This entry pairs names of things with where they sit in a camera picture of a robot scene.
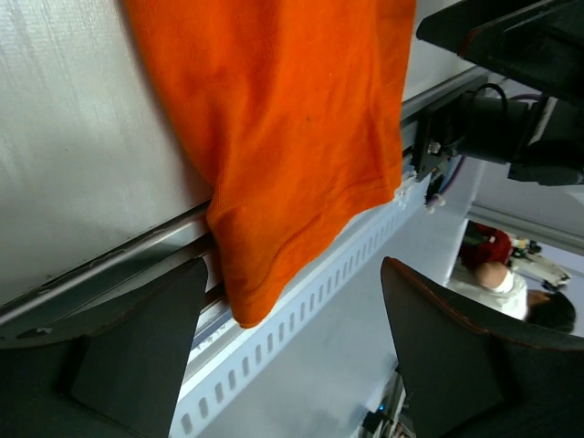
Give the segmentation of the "orange t shirt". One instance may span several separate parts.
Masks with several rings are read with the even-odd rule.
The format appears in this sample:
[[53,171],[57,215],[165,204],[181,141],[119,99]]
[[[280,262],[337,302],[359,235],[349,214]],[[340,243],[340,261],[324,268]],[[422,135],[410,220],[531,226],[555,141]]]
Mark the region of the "orange t shirt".
[[413,1],[127,1],[245,329],[402,181]]

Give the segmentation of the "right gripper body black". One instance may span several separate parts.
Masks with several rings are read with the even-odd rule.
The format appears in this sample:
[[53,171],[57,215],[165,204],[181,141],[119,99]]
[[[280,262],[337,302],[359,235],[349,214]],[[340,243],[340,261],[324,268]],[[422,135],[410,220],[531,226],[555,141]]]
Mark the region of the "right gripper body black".
[[416,36],[575,106],[583,105],[581,1],[460,1]]

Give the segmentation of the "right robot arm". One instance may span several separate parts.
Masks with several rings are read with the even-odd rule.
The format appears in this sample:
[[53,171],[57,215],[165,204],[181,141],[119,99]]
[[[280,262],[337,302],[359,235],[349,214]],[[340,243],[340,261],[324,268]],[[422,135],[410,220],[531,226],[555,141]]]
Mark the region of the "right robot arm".
[[583,183],[583,4],[459,1],[419,24],[424,42],[537,91],[533,103],[484,84],[431,111],[429,141],[506,164],[511,180]]

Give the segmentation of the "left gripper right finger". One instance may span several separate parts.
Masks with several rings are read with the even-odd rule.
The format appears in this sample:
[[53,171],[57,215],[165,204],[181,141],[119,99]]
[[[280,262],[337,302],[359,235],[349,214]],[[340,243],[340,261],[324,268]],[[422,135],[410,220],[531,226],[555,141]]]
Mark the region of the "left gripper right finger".
[[583,340],[511,318],[386,257],[381,285],[419,437],[580,437]]

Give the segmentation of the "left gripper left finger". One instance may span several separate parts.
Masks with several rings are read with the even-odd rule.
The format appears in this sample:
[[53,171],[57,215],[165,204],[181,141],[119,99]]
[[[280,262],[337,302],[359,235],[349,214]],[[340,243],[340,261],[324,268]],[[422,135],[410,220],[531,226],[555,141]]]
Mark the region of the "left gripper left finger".
[[1,434],[167,436],[207,279],[195,258],[71,317],[2,326]]

